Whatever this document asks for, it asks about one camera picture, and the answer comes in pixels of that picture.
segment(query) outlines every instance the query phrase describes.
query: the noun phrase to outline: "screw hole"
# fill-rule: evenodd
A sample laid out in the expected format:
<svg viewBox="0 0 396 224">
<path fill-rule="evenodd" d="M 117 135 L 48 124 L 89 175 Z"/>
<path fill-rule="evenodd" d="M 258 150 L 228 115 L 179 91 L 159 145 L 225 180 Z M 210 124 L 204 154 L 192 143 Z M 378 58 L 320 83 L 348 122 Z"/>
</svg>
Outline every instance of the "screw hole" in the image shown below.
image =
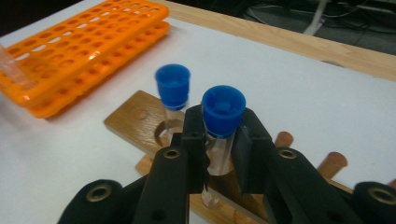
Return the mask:
<svg viewBox="0 0 396 224">
<path fill-rule="evenodd" d="M 108 184 L 101 184 L 93 187 L 88 191 L 86 199 L 91 203 L 97 203 L 106 199 L 111 194 L 111 186 Z"/>
<path fill-rule="evenodd" d="M 180 156 L 180 152 L 177 149 L 168 149 L 166 150 L 163 155 L 166 159 L 174 159 Z"/>
<path fill-rule="evenodd" d="M 380 188 L 370 188 L 368 189 L 369 194 L 376 199 L 377 201 L 389 205 L 396 204 L 396 195 L 392 194 L 391 192 L 380 189 Z"/>
<path fill-rule="evenodd" d="M 281 156 L 281 157 L 283 157 L 285 159 L 293 160 L 293 159 L 297 158 L 297 155 L 294 152 L 292 152 L 290 150 L 287 150 L 287 149 L 280 150 L 278 152 L 278 154 L 279 154 L 279 156 Z"/>
</svg>

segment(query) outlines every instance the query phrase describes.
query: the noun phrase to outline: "white tabletop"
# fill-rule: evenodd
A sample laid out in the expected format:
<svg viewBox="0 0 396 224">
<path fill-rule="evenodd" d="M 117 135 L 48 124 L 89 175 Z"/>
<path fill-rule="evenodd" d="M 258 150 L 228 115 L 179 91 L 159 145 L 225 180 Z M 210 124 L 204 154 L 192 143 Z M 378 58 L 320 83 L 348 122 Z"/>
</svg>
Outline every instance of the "white tabletop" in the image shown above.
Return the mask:
<svg viewBox="0 0 396 224">
<path fill-rule="evenodd" d="M 8 47 L 101 1 L 82 1 L 0 38 Z M 349 166 L 335 181 L 396 177 L 396 83 L 167 19 L 169 34 L 56 119 L 35 119 L 0 95 L 0 223 L 55 223 L 86 184 L 123 186 L 140 175 L 143 153 L 103 121 L 136 91 L 158 96 L 153 74 L 180 63 L 191 70 L 190 105 L 219 84 L 239 89 L 272 136 L 295 137 L 293 148 L 318 166 L 331 151 Z M 192 214 L 191 223 L 203 221 Z"/>
</svg>

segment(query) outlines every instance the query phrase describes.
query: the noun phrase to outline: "cable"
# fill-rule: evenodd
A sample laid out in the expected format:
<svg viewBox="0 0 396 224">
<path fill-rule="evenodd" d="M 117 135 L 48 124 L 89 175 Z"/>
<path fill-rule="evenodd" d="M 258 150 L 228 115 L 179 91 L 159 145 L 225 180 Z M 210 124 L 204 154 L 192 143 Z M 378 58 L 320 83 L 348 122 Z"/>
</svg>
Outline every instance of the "cable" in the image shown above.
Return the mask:
<svg viewBox="0 0 396 224">
<path fill-rule="evenodd" d="M 282 6 L 278 6 L 278 5 L 249 7 L 247 9 L 246 15 L 249 16 L 250 18 L 253 18 L 256 21 L 267 24 L 267 22 L 265 22 L 263 19 L 261 19 L 254 13 L 253 9 L 262 9 L 262 8 L 271 8 L 271 7 L 283 8 Z M 313 12 L 313 11 L 299 10 L 299 9 L 293 9 L 293 8 L 290 8 L 289 11 L 299 12 L 299 13 L 307 13 L 307 14 L 315 14 L 315 12 Z M 376 29 L 370 29 L 370 27 L 373 24 L 372 21 L 377 21 L 378 23 L 381 23 L 383 25 L 386 25 L 386 24 L 384 24 L 384 22 L 376 20 L 375 18 L 373 18 L 372 15 L 367 13 L 365 9 L 362 9 L 360 7 L 354 7 L 352 10 L 350 10 L 346 13 L 343 13 L 343 14 L 339 14 L 339 15 L 323 14 L 323 17 L 331 19 L 331 20 L 343 25 L 343 26 L 331 26 L 328 24 L 329 20 L 326 20 L 323 23 L 323 25 L 328 28 L 351 29 L 351 30 L 364 31 L 364 32 L 369 31 L 369 32 L 374 32 L 374 33 L 379 33 L 379 34 L 384 34 L 384 35 L 395 35 L 396 34 L 396 32 L 388 32 L 388 31 L 380 31 L 380 30 L 376 30 Z M 361 21 L 362 24 L 359 24 L 359 25 L 353 24 L 350 21 L 347 21 L 347 18 L 349 20 Z"/>
</svg>

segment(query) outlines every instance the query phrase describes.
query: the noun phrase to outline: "clamp jaw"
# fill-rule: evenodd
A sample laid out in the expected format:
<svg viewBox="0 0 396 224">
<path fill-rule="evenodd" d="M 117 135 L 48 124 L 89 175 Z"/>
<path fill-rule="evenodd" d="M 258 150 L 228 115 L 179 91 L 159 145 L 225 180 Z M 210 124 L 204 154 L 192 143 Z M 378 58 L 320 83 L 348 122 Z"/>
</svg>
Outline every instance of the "clamp jaw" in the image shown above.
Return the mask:
<svg viewBox="0 0 396 224">
<path fill-rule="evenodd" d="M 396 223 L 396 189 L 364 182 L 350 194 L 330 185 L 302 153 L 275 147 L 248 108 L 232 158 L 235 185 L 242 195 L 263 195 L 270 223 Z M 209 163 L 197 105 L 187 111 L 183 133 L 174 134 L 171 146 L 156 153 L 148 175 L 124 188 L 111 180 L 88 184 L 59 223 L 188 223 L 189 195 L 200 194 L 211 182 Z"/>
</svg>

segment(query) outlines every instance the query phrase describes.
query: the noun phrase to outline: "rack hole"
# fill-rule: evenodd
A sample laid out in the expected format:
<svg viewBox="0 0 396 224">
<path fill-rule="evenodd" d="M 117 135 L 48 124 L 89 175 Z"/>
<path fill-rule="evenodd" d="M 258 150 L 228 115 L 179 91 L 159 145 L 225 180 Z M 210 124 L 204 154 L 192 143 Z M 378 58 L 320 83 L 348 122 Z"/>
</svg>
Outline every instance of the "rack hole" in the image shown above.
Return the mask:
<svg viewBox="0 0 396 224">
<path fill-rule="evenodd" d="M 137 25 L 140 21 L 130 21 L 128 22 L 129 25 Z"/>
<path fill-rule="evenodd" d="M 98 73 L 98 71 L 96 71 L 95 69 L 90 69 L 88 73 L 91 75 L 95 75 L 96 73 Z"/>
<path fill-rule="evenodd" d="M 56 45 L 56 47 L 58 47 L 58 48 L 63 48 L 64 46 L 67 46 L 68 44 L 69 44 L 68 41 L 64 41 L 64 42 L 61 42 L 61 43 L 59 43 L 58 45 Z"/>
<path fill-rule="evenodd" d="M 63 35 L 71 35 L 71 34 L 73 34 L 71 31 L 66 31 L 66 32 L 64 32 Z"/>
<path fill-rule="evenodd" d="M 120 15 L 119 14 L 113 14 L 113 15 L 111 15 L 109 18 L 110 19 L 116 19 L 117 17 L 119 17 Z"/>
<path fill-rule="evenodd" d="M 100 31 L 96 31 L 95 32 L 95 35 L 102 35 L 102 34 L 104 34 L 106 31 L 104 31 L 104 30 L 100 30 Z"/>
<path fill-rule="evenodd" d="M 82 23 L 82 24 L 78 25 L 76 28 L 82 29 L 82 28 L 84 28 L 86 26 L 87 26 L 87 23 Z"/>
<path fill-rule="evenodd" d="M 55 70 L 46 71 L 46 72 L 44 72 L 44 73 L 41 75 L 41 78 L 50 78 L 50 77 L 52 77 L 55 73 L 56 73 Z"/>
<path fill-rule="evenodd" d="M 40 36 L 40 38 L 47 38 L 51 35 L 51 33 L 44 33 Z"/>
<path fill-rule="evenodd" d="M 51 57 L 50 59 L 52 60 L 52 61 L 59 61 L 59 60 L 61 60 L 62 59 L 62 57 L 63 57 L 63 55 L 62 54 L 57 54 L 57 55 L 55 55 L 55 56 L 53 56 L 53 57 Z"/>
<path fill-rule="evenodd" d="M 89 38 L 84 38 L 84 39 L 82 39 L 80 41 L 81 44 L 87 44 L 87 43 L 90 43 L 90 42 L 91 42 L 91 40 Z"/>
<path fill-rule="evenodd" d="M 74 62 L 73 60 L 66 60 L 66 61 L 62 62 L 62 63 L 60 64 L 60 66 L 61 66 L 61 67 L 66 67 L 66 66 L 71 65 L 73 62 Z"/>
<path fill-rule="evenodd" d="M 41 56 L 47 57 L 47 56 L 51 55 L 53 53 L 53 51 L 54 51 L 53 49 L 47 49 L 41 53 Z"/>
<path fill-rule="evenodd" d="M 76 22 L 78 22 L 78 20 L 69 21 L 67 24 L 74 24 L 74 23 L 76 23 Z"/>
<path fill-rule="evenodd" d="M 64 29 L 65 26 L 58 26 L 55 27 L 55 29 L 53 29 L 54 31 L 62 31 Z"/>
<path fill-rule="evenodd" d="M 110 39 L 113 39 L 114 37 L 115 37 L 115 35 L 106 35 L 105 39 L 110 40 Z"/>
<path fill-rule="evenodd" d="M 90 21 L 99 21 L 99 20 L 100 20 L 99 17 L 95 17 L 95 18 L 90 19 Z"/>
<path fill-rule="evenodd" d="M 61 95 L 66 95 L 68 92 L 69 92 L 68 89 L 60 89 L 60 90 L 58 90 L 58 93 L 61 94 Z"/>
<path fill-rule="evenodd" d="M 46 65 L 45 64 L 39 64 L 39 65 L 37 65 L 36 67 L 34 67 L 33 68 L 33 71 L 34 72 L 41 72 L 41 71 L 43 71 L 44 69 L 46 69 Z"/>
<path fill-rule="evenodd" d="M 122 33 L 122 32 L 125 32 L 125 31 L 127 31 L 127 30 L 128 30 L 128 27 L 122 26 L 122 27 L 120 27 L 120 28 L 117 29 L 117 32 Z"/>
<path fill-rule="evenodd" d="M 30 53 L 24 53 L 21 56 L 17 57 L 15 60 L 16 61 L 21 61 L 23 59 L 27 59 L 30 56 Z"/>
<path fill-rule="evenodd" d="M 108 29 L 113 29 L 114 27 L 116 27 L 117 24 L 116 23 L 111 23 L 107 26 Z"/>
<path fill-rule="evenodd" d="M 82 37 L 81 34 L 71 36 L 72 39 L 79 39 L 80 37 Z"/>
<path fill-rule="evenodd" d="M 92 46 L 93 46 L 94 48 L 99 48 L 99 47 L 101 47 L 102 45 L 103 45 L 102 42 L 96 42 L 96 43 L 92 44 Z"/>
<path fill-rule="evenodd" d="M 55 37 L 55 38 L 51 39 L 51 40 L 49 41 L 49 43 L 50 43 L 50 44 L 53 44 L 53 43 L 56 43 L 56 42 L 58 42 L 58 41 L 60 41 L 60 40 L 61 40 L 61 38 L 58 36 L 58 37 Z"/>
<path fill-rule="evenodd" d="M 82 84 L 82 83 L 84 83 L 84 79 L 78 77 L 78 78 L 75 79 L 75 83 L 78 84 L 78 85 Z"/>
<path fill-rule="evenodd" d="M 24 43 L 24 46 L 31 46 L 33 45 L 35 42 L 37 42 L 36 40 L 29 40 L 28 42 Z"/>
<path fill-rule="evenodd" d="M 121 19 L 119 19 L 119 21 L 128 21 L 129 18 L 128 17 L 122 17 Z"/>
<path fill-rule="evenodd" d="M 40 51 L 40 50 L 44 49 L 45 47 L 46 47 L 46 45 L 40 45 L 40 46 L 32 49 L 32 51 L 37 52 L 37 51 Z"/>
<path fill-rule="evenodd" d="M 92 32 L 95 30 L 95 27 L 88 27 L 87 29 L 85 29 L 86 32 Z"/>
<path fill-rule="evenodd" d="M 9 54 L 14 54 L 14 53 L 16 53 L 16 52 L 18 52 L 18 51 L 20 51 L 21 49 L 10 49 L 9 50 Z"/>
<path fill-rule="evenodd" d="M 37 62 L 37 59 L 36 59 L 36 58 L 30 58 L 30 59 L 25 60 L 25 61 L 23 62 L 23 65 L 25 65 L 25 66 L 30 66 L 30 65 L 33 65 L 33 64 L 36 63 L 36 62 Z"/>
<path fill-rule="evenodd" d="M 88 51 L 87 50 L 82 50 L 79 53 L 76 54 L 76 57 L 82 57 L 82 56 L 86 56 L 88 55 Z"/>
<path fill-rule="evenodd" d="M 80 16 L 81 18 L 87 18 L 87 17 L 90 17 L 91 16 L 91 14 L 84 14 L 84 15 L 82 15 L 82 16 Z"/>
<path fill-rule="evenodd" d="M 77 46 L 72 46 L 72 47 L 70 47 L 70 48 L 67 48 L 67 49 L 66 49 L 66 52 L 72 52 L 72 51 L 75 51 L 75 50 L 77 50 L 77 49 L 78 49 Z"/>
<path fill-rule="evenodd" d="M 106 23 L 108 23 L 108 21 L 99 21 L 98 25 L 105 25 Z"/>
</svg>

